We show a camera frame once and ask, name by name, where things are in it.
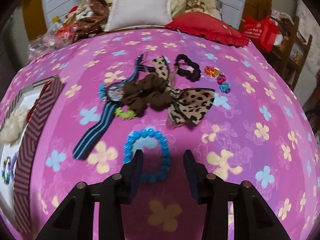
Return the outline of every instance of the floral bedsheet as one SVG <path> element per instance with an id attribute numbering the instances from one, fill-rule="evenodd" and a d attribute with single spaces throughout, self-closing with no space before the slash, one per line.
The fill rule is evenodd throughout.
<path id="1" fill-rule="evenodd" d="M 100 118 L 99 85 L 129 77 L 135 58 L 146 51 L 146 65 L 163 55 L 172 69 L 180 53 L 197 62 L 202 70 L 200 81 L 191 83 L 177 76 L 175 85 L 181 89 L 214 88 L 214 106 L 193 130 L 168 127 L 167 111 L 147 109 L 142 118 L 115 118 L 89 157 L 74 160 L 74 146 Z M 216 80 L 204 73 L 207 65 L 226 75 L 231 83 L 229 94 L 221 93 Z M 315 138 L 295 95 L 253 44 L 228 47 L 164 29 L 86 39 L 20 70 L 0 103 L 0 120 L 21 88 L 55 74 L 65 86 L 46 122 L 33 165 L 30 203 L 34 237 L 77 182 L 101 182 L 119 172 L 123 145 L 133 130 L 153 127 L 168 138 L 171 170 L 162 182 L 140 184 L 133 203 L 123 206 L 127 240 L 201 239 L 206 207 L 198 206 L 191 197 L 182 162 L 186 149 L 192 150 L 209 172 L 226 181 L 251 181 L 291 239 L 307 238 L 320 211 Z M 155 139 L 141 138 L 134 147 L 145 153 L 145 171 L 159 168 L 155 160 L 160 160 L 160 147 Z M 233 239 L 231 203 L 228 211 L 229 237 Z M 97 216 L 95 212 L 94 240 L 98 239 Z"/>

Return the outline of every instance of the screw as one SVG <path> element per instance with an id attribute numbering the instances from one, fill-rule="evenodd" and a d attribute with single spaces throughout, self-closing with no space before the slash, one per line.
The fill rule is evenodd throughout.
<path id="1" fill-rule="evenodd" d="M 86 185 L 87 185 L 87 184 L 86 184 L 85 182 L 79 182 L 79 183 L 77 184 L 77 188 L 78 188 L 78 189 L 82 189 L 82 188 L 84 188 Z"/>
<path id="2" fill-rule="evenodd" d="M 250 181 L 247 181 L 247 180 L 244 180 L 244 181 L 242 182 L 242 184 L 243 184 L 243 186 L 245 186 L 245 187 L 251 187 L 251 186 L 252 186 L 251 182 L 250 182 Z"/>
<path id="3" fill-rule="evenodd" d="M 213 180 L 213 179 L 215 179 L 217 176 L 214 175 L 213 173 L 208 173 L 206 177 L 207 177 L 207 179 Z"/>
<path id="4" fill-rule="evenodd" d="M 113 175 L 112 175 L 112 178 L 113 178 L 114 180 L 119 180 L 119 179 L 122 178 L 122 175 L 121 175 L 120 173 L 116 173 L 116 174 L 113 174 Z"/>

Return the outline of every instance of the black hair tie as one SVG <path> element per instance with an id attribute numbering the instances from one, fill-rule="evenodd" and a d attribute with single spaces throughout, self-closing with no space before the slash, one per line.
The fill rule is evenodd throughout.
<path id="1" fill-rule="evenodd" d="M 185 70 L 179 67 L 179 61 L 183 60 L 188 66 L 193 68 L 193 73 L 189 70 Z M 176 58 L 174 65 L 178 68 L 177 74 L 181 77 L 186 77 L 191 82 L 196 82 L 200 79 L 201 71 L 197 63 L 191 61 L 186 55 L 179 54 Z"/>

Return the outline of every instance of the white pillow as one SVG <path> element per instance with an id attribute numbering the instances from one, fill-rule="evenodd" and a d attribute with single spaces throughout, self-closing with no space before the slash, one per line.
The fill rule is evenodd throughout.
<path id="1" fill-rule="evenodd" d="M 164 27 L 172 21 L 172 0 L 113 0 L 105 32 Z"/>

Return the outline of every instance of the red pillow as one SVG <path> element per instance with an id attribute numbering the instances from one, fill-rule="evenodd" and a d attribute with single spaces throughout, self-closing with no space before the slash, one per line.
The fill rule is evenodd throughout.
<path id="1" fill-rule="evenodd" d="M 225 22 L 201 12 L 184 13 L 165 26 L 170 30 L 180 30 L 194 36 L 205 37 L 225 45 L 243 47 L 249 38 Z"/>

